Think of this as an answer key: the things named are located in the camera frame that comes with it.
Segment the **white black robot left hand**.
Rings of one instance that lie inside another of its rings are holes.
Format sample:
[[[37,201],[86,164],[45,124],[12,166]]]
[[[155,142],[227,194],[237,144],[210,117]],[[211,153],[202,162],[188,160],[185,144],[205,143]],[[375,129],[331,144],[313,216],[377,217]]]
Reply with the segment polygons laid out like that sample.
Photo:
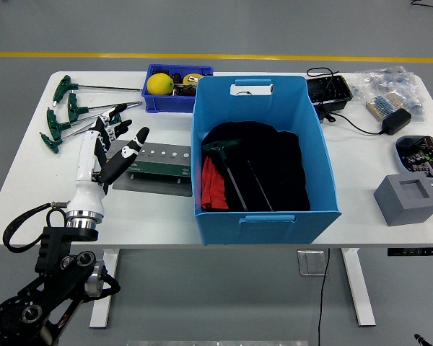
[[[127,104],[116,105],[97,117],[82,136],[76,171],[76,194],[67,207],[69,223],[99,224],[104,216],[102,199],[139,155],[149,129],[143,127],[135,137],[110,159],[107,152],[118,137],[128,131],[130,120],[111,125],[110,121],[127,110]]]

